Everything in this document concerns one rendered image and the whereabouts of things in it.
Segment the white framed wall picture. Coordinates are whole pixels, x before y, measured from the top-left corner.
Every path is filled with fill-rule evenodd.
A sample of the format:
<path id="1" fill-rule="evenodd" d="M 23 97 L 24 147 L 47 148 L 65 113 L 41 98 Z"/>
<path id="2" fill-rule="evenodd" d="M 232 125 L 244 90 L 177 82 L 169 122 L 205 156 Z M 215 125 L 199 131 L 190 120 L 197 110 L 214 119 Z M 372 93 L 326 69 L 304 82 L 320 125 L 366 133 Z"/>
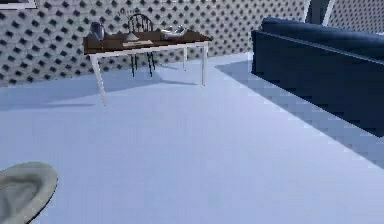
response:
<path id="1" fill-rule="evenodd" d="M 36 0 L 0 0 L 0 10 L 35 9 Z"/>

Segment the dark blue sofa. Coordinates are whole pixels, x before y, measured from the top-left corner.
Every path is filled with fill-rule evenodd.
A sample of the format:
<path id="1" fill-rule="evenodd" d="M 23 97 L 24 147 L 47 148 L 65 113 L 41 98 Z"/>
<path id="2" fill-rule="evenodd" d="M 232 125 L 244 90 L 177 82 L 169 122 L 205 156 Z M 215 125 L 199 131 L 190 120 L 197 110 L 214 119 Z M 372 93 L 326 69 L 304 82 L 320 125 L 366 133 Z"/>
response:
<path id="1" fill-rule="evenodd" d="M 268 17 L 251 38 L 254 75 L 384 137 L 384 35 Z"/>

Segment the blue-grey jug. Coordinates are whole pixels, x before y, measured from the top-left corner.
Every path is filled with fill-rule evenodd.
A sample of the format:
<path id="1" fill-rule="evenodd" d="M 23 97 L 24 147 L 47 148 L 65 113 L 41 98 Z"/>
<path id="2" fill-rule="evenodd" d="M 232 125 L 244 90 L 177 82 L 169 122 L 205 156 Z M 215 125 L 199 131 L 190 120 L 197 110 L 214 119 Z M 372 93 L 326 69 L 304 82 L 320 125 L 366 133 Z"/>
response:
<path id="1" fill-rule="evenodd" d="M 91 34 L 99 41 L 104 39 L 105 29 L 100 22 L 92 22 L 90 25 Z"/>

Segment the dark doorway with white frame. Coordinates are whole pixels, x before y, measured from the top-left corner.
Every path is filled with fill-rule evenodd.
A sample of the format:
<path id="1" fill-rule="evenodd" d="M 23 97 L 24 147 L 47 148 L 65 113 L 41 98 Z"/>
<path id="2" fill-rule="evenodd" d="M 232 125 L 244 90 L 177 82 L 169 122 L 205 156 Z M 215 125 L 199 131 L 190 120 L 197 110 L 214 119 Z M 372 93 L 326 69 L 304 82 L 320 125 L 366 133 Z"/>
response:
<path id="1" fill-rule="evenodd" d="M 336 0 L 304 0 L 303 21 L 327 26 Z"/>

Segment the brown table with white legs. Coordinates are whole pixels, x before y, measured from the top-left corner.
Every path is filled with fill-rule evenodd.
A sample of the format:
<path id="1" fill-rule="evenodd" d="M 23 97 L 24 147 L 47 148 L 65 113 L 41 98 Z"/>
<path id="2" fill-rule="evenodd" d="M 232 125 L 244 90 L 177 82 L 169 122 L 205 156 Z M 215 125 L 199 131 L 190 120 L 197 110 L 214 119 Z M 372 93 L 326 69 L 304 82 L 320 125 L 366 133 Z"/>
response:
<path id="1" fill-rule="evenodd" d="M 182 49 L 184 56 L 183 61 L 187 58 L 187 49 L 197 47 L 202 49 L 201 63 L 201 84 L 206 84 L 206 70 L 208 65 L 208 50 L 211 38 L 199 32 L 187 31 L 182 37 L 166 38 L 160 31 L 152 32 L 135 32 L 139 40 L 151 40 L 153 45 L 123 47 L 122 43 L 127 42 L 125 34 L 107 35 L 103 40 L 99 41 L 95 37 L 88 36 L 83 38 L 84 54 L 90 57 L 92 68 L 96 76 L 101 99 L 104 105 L 106 102 L 106 92 L 99 66 L 100 58 L 117 57 L 126 55 L 137 55 L 140 53 L 158 52 L 162 50 Z"/>

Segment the black spindle-back chair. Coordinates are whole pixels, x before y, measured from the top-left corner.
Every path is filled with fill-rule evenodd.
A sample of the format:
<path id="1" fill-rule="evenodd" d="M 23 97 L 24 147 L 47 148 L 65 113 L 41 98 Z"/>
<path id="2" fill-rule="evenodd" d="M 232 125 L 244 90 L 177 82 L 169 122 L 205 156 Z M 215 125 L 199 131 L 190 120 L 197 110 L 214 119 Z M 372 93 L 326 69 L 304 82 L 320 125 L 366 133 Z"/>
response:
<path id="1" fill-rule="evenodd" d="M 142 13 L 135 13 L 128 19 L 128 26 L 132 32 L 152 32 L 153 22 Z M 155 70 L 154 55 L 152 52 L 147 54 L 148 67 L 150 76 L 153 76 Z M 131 56 L 131 72 L 132 76 L 135 76 L 135 71 L 138 69 L 138 57 L 133 54 Z"/>

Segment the beige flat book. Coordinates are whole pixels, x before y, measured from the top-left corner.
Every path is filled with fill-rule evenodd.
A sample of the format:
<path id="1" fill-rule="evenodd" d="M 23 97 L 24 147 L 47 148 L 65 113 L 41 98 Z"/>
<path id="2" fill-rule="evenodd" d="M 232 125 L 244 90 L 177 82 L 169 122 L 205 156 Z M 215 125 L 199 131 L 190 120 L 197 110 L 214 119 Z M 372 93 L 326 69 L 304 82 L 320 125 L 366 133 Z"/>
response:
<path id="1" fill-rule="evenodd" d="M 123 42 L 123 47 L 135 47 L 135 46 L 147 46 L 147 45 L 153 45 L 153 42 L 151 40 L 142 40 L 142 41 L 127 41 Z"/>

